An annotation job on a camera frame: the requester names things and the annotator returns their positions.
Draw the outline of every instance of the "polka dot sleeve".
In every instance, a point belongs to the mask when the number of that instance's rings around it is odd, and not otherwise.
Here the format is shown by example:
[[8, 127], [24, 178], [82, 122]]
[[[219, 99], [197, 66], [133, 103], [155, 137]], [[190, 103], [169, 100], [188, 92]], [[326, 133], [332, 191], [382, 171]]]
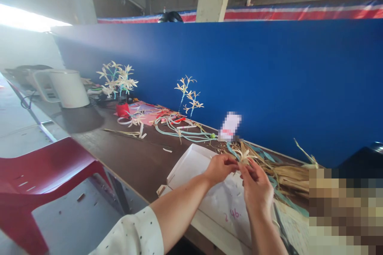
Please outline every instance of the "polka dot sleeve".
[[148, 206], [133, 215], [122, 217], [91, 255], [128, 254], [163, 255], [160, 225]]

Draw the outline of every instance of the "bright window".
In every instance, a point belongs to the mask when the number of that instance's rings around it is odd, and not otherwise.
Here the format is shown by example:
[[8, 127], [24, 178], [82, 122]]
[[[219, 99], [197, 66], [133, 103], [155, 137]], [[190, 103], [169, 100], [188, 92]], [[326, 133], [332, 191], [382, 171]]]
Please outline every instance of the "bright window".
[[48, 32], [54, 26], [72, 26], [45, 16], [0, 4], [0, 25], [36, 32]]

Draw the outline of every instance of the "human hand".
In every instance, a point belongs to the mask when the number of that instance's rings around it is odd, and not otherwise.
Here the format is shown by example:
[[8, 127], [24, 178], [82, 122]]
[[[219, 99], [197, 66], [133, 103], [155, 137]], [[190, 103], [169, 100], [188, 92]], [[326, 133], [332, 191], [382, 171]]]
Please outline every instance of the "human hand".
[[249, 217], [271, 219], [271, 205], [274, 188], [266, 173], [253, 159], [251, 166], [238, 164], [241, 171], [242, 185], [245, 188], [244, 198]]
[[233, 156], [228, 154], [215, 155], [210, 160], [207, 170], [203, 173], [212, 186], [220, 183], [226, 179], [226, 177], [238, 170], [238, 163]]

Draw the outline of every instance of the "scissors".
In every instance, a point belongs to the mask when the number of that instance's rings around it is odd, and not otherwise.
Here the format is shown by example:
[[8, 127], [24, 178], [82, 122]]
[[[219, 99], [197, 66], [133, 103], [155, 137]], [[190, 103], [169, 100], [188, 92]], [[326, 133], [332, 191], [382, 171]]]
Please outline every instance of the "scissors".
[[278, 209], [276, 208], [275, 203], [274, 203], [274, 212], [275, 212], [276, 220], [277, 220], [277, 222], [279, 224], [279, 227], [280, 227], [280, 232], [281, 232], [280, 237], [281, 237], [281, 239], [283, 241], [284, 246], [286, 247], [287, 253], [289, 255], [299, 255], [299, 253], [296, 251], [294, 246], [291, 245], [291, 243], [287, 239], [286, 230], [284, 229], [284, 227], [282, 225], [282, 221], [280, 220], [279, 212], [278, 212]]

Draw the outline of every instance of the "blue wall panel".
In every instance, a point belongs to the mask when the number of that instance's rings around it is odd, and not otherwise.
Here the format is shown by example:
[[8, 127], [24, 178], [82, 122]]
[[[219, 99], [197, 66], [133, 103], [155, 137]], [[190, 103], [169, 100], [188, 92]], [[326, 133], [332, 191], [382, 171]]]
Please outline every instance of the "blue wall panel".
[[68, 68], [97, 81], [111, 59], [133, 65], [139, 98], [178, 109], [176, 81], [198, 80], [205, 108], [193, 119], [219, 128], [243, 115], [241, 137], [304, 160], [301, 146], [334, 167], [383, 141], [382, 20], [121, 24], [60, 27]]

